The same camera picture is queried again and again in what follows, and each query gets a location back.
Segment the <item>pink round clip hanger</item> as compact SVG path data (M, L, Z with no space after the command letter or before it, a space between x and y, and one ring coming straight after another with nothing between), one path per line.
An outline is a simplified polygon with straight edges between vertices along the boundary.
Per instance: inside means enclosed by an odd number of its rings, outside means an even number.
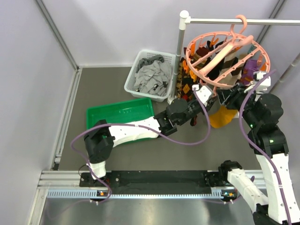
M201 84L210 84L212 85L214 94L216 94L216 90L229 90L233 88L236 81L239 79L238 77L233 78L232 72L236 71L238 68L241 68L248 59L253 57L255 54L260 53L258 63L262 65L264 61L264 71L270 71L270 59L267 55L266 51L256 42L254 41L254 37L252 35L244 36L242 33L247 28L249 22L247 21L244 15L237 15L236 19L242 22L242 29L236 33L234 31L235 24L232 22L230 26L230 31L216 31L205 33L194 38L186 49L186 64L189 67L189 71L192 72L193 75L200 78ZM196 42L201 42L204 38L212 36L215 38L216 36L225 36L225 39L221 45L219 45L214 50L209 51L206 55L201 56L196 61L192 62L190 56L195 52L195 44ZM226 58L231 56L231 54L237 52L239 49L246 45L252 44L255 49L244 56L241 60L238 60L232 66L229 66L227 69L222 69L221 73L217 76L216 79L212 80L208 77L209 72L211 72L220 62L226 63Z

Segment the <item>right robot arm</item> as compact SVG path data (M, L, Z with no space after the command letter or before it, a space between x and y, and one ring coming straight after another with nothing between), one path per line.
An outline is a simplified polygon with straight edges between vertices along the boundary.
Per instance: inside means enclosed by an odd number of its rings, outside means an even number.
M239 191L256 225L298 225L300 209L289 173L287 139L278 126L284 113L281 100L240 85L218 90L217 95L226 109L239 111L239 123L245 121L249 126L249 133L243 126L240 128L261 167L267 195L237 162L227 160L221 164L219 181L226 186L232 184Z

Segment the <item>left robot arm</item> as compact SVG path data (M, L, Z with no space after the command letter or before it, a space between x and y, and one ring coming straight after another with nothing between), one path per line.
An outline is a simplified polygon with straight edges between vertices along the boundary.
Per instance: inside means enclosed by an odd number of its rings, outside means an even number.
M106 182L105 161L114 147L140 139L167 137L177 132L177 127L195 119L198 114L207 113L214 99L186 101L174 100L166 109L155 116L125 124L111 124L98 121L84 133L83 139L88 154L88 167L92 171L90 180L96 186Z

